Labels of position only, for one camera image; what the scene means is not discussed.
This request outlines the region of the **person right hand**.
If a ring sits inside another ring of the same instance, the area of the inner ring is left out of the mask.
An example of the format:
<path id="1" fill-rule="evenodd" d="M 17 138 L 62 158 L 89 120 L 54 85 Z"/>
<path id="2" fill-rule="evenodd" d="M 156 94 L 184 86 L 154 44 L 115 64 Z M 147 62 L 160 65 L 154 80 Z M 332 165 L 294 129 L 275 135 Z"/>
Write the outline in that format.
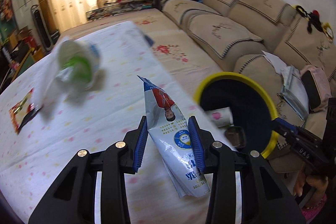
<path id="1" fill-rule="evenodd" d="M 329 183 L 328 178 L 327 177 L 320 178 L 317 176 L 312 176 L 311 174 L 308 175 L 305 172 L 300 171 L 293 187 L 293 194 L 297 196 L 302 196 L 303 186 L 306 183 L 310 185 L 312 188 L 315 188 L 315 192 L 303 207 L 306 208 L 316 207 L 321 202 L 326 192 Z"/>

